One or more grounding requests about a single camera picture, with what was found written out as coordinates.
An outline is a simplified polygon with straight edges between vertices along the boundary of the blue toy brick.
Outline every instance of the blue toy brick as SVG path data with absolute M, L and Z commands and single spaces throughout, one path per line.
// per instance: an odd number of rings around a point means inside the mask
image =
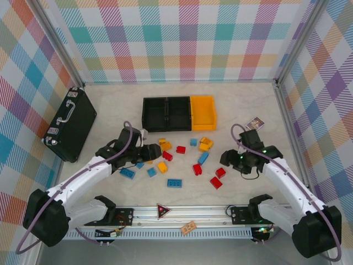
M 137 163 L 136 164 L 136 167 L 138 168 L 138 169 L 141 169 L 141 167 L 143 167 L 145 165 L 145 163 Z
M 153 177 L 153 176 L 155 176 L 155 175 L 157 175 L 157 171 L 154 169 L 154 167 L 148 169 L 148 170 L 147 170 L 147 173 L 148 173 L 148 175 L 149 175 L 150 178 Z
M 181 188 L 183 181 L 181 179 L 168 179 L 167 187 L 169 188 Z
M 196 146 L 197 145 L 197 139 L 191 139 L 190 140 L 190 145 L 191 146 Z
M 203 165 L 203 164 L 205 163 L 206 159 L 208 158 L 208 155 L 209 155 L 209 154 L 210 154 L 210 153 L 208 153 L 208 152 L 204 152 L 197 162 L 198 162 L 200 165 Z
M 120 171 L 120 174 L 123 175 L 124 177 L 129 178 L 129 179 L 133 179 L 133 177 L 135 176 L 135 172 L 130 169 L 127 169 L 127 168 L 123 168 Z

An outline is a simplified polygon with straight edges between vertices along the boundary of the card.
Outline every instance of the card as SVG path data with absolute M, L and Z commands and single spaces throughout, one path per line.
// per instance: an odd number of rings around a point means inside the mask
M 248 122 L 245 127 L 249 130 L 253 130 L 255 129 L 256 131 L 260 130 L 263 126 L 265 125 L 265 123 L 259 119 L 259 117 L 255 117 L 254 119 L 252 119 L 250 122 Z

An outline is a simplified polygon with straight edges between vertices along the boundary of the suitcase handle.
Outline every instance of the suitcase handle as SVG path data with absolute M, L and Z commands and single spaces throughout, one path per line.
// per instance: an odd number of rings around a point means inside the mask
M 72 113 L 73 113 L 73 111 L 75 110 L 75 107 L 76 107 L 75 103 L 73 103 L 71 100 L 68 100 L 66 102 L 66 107 L 68 108 L 70 105 L 72 105 L 73 107 L 68 112 L 66 119 L 63 120 L 61 117 L 57 118 L 56 119 L 56 125 L 59 125 L 60 123 L 66 123 L 66 122 L 68 122 L 68 120 L 70 120 L 70 117 L 71 117 L 71 115 L 72 115 Z

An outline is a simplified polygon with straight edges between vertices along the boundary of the yellow toy brick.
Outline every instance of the yellow toy brick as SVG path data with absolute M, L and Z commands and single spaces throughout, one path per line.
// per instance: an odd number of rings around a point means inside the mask
M 213 142 L 206 137 L 203 137 L 200 142 L 207 144 L 210 148 L 213 146 Z
M 199 146 L 199 151 L 201 152 L 206 152 L 210 149 L 210 147 L 207 144 L 204 144 L 203 142 Z
M 161 144 L 161 149 L 162 151 L 168 151 L 170 149 L 172 149 L 172 145 L 170 144 L 170 142 L 165 142 L 163 144 Z
M 164 162 L 161 162 L 157 165 L 157 167 L 159 168 L 160 172 L 163 174 L 163 173 L 166 173 L 166 171 L 168 171 L 168 168 L 167 166 L 165 165 Z
M 159 145 L 165 143 L 165 138 L 159 138 L 158 142 L 159 142 Z

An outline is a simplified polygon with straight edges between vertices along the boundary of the triangular sign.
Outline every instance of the triangular sign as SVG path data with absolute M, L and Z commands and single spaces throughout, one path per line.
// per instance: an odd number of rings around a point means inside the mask
M 170 211 L 171 211 L 171 209 L 157 203 L 158 219 L 162 218 Z

